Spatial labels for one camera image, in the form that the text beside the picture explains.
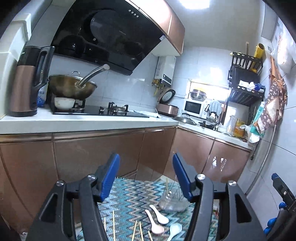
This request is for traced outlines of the glass pot lid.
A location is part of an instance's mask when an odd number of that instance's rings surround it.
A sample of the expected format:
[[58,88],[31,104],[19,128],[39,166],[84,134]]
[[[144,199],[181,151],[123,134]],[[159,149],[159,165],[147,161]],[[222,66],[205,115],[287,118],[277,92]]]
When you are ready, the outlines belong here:
[[196,125],[196,123],[190,119],[189,117],[185,117],[185,116],[175,116],[173,117],[174,120],[176,121],[179,121],[181,123],[186,123],[186,124],[189,124],[189,125]]

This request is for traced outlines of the copper rice cooker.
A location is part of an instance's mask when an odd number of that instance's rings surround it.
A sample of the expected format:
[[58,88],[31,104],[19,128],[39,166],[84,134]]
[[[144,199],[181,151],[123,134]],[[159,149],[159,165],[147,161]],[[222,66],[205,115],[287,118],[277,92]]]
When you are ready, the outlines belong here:
[[158,113],[170,117],[176,117],[178,115],[179,108],[177,106],[170,104],[175,94],[175,90],[171,88],[165,88],[161,91],[158,97],[158,105],[156,108]]

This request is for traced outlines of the white gas water heater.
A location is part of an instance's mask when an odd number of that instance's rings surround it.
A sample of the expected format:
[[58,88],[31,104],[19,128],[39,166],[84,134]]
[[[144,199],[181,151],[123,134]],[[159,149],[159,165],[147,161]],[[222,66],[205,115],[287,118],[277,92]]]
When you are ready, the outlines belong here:
[[160,84],[170,87],[173,81],[175,64],[176,56],[159,56],[154,78],[159,80]]

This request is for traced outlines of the wooden chopstick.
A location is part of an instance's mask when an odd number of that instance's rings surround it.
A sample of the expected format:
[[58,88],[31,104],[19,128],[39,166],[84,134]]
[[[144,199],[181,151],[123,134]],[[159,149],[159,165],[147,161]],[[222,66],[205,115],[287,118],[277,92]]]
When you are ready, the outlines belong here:
[[115,213],[114,213],[114,210],[112,211],[112,230],[113,230],[113,241],[116,241],[116,235],[115,235]]
[[134,223],[134,227],[133,227],[133,233],[132,233],[132,239],[131,239],[131,241],[134,241],[134,236],[135,236],[136,229],[137,229],[137,220],[136,220],[135,223]]
[[105,232],[106,232],[106,217],[104,217],[104,230],[105,230]]
[[140,221],[139,221],[139,229],[140,229],[140,238],[141,238],[141,241],[144,241],[144,236],[143,236],[143,232],[142,232],[142,224],[141,224]]

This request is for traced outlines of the yellow oil bottle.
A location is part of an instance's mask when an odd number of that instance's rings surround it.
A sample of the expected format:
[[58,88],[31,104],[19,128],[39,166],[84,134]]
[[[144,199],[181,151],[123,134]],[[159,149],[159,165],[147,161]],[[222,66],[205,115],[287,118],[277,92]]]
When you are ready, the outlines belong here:
[[234,128],[234,136],[238,138],[243,138],[245,129],[244,129],[245,122],[241,121],[239,118],[236,121],[235,128]]

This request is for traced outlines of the copper black electric kettle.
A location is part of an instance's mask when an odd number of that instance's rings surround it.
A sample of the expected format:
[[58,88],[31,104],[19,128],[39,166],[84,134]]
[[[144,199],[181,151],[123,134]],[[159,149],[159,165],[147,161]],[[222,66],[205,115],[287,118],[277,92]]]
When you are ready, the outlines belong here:
[[39,90],[48,82],[55,47],[25,46],[16,66],[9,114],[27,117],[37,114]]

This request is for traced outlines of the blue white packet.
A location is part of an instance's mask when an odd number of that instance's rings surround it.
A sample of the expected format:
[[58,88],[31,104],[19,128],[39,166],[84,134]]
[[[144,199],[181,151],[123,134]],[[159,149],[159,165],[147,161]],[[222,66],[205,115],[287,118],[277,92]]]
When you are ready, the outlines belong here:
[[48,91],[48,84],[41,87],[38,91],[38,97],[37,97],[37,107],[43,108],[46,103],[47,98],[47,91]]

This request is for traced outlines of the black wall dish rack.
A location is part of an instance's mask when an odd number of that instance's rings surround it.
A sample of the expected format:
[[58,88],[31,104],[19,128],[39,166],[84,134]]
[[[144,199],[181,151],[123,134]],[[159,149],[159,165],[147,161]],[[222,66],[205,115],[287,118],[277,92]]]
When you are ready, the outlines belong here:
[[260,82],[262,60],[239,52],[231,52],[230,55],[232,61],[228,71],[228,101],[250,107],[263,100],[264,91],[256,87]]

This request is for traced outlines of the clear glass jar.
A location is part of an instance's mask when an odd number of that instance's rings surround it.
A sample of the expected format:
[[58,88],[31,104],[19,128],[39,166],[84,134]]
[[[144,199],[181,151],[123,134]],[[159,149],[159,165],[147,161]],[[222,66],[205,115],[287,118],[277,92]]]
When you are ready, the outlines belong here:
[[179,183],[168,177],[161,179],[164,181],[164,191],[159,199],[158,206],[160,209],[169,212],[183,212],[190,202],[183,196]]

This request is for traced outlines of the clear glass bottle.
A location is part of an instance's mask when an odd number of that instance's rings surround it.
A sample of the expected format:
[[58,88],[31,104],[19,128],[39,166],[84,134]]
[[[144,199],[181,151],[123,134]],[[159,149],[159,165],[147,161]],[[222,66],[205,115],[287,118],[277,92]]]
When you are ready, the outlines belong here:
[[230,135],[233,135],[234,128],[235,128],[235,120],[236,120],[236,117],[234,115],[231,115],[230,120],[226,127],[226,132]]

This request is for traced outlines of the steel pot on microwave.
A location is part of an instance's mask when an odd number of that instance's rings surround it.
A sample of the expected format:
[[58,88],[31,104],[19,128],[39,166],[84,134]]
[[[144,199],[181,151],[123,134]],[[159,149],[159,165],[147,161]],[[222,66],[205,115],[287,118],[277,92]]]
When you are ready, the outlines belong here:
[[198,89],[193,89],[190,92],[190,97],[193,100],[204,101],[206,99],[206,93]]

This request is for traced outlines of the blue gloved hand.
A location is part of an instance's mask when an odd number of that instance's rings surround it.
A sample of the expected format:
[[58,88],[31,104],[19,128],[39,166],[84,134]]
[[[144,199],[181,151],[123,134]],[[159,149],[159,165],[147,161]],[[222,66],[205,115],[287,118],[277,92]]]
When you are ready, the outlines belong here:
[[[286,205],[285,202],[281,202],[281,203],[279,204],[278,207],[279,207],[280,210],[283,210],[284,208],[287,207],[287,205]],[[271,218],[271,219],[267,222],[267,227],[266,227],[266,228],[264,229],[264,231],[263,231],[265,235],[268,235],[268,234],[270,233],[270,231],[271,231],[271,229],[273,228],[273,226],[274,226],[276,220],[277,220],[277,218],[274,217],[274,218]]]

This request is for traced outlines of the white ceramic spoon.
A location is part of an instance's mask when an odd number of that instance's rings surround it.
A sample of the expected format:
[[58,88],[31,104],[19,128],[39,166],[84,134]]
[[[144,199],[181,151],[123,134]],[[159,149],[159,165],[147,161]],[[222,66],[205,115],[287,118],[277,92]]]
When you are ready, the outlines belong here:
[[149,221],[151,222],[151,231],[152,231],[152,233],[156,234],[156,235],[160,235],[160,234],[164,233],[165,229],[161,225],[158,225],[158,224],[156,224],[154,222],[150,211],[146,209],[145,213],[147,214],[147,216],[149,218]]
[[178,235],[182,231],[183,227],[180,223],[173,223],[170,226],[170,235],[167,241],[171,241],[176,235]]
[[154,205],[150,204],[149,207],[154,211],[157,221],[160,224],[167,225],[169,223],[169,219],[166,216],[162,215]]

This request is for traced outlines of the copper upper cabinet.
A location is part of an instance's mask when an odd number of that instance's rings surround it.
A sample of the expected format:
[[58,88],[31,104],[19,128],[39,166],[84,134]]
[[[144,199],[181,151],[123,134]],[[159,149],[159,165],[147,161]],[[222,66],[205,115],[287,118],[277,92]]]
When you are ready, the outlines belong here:
[[154,56],[180,56],[185,27],[166,1],[130,1],[163,32],[161,42],[152,50]]

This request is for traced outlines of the white ceramic bowl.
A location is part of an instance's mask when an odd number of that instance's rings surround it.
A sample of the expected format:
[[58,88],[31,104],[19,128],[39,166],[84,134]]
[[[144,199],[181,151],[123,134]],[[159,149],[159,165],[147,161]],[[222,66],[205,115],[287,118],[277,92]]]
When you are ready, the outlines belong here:
[[57,109],[61,110],[69,110],[75,104],[75,99],[72,98],[65,98],[65,97],[55,97],[54,98],[54,105]]

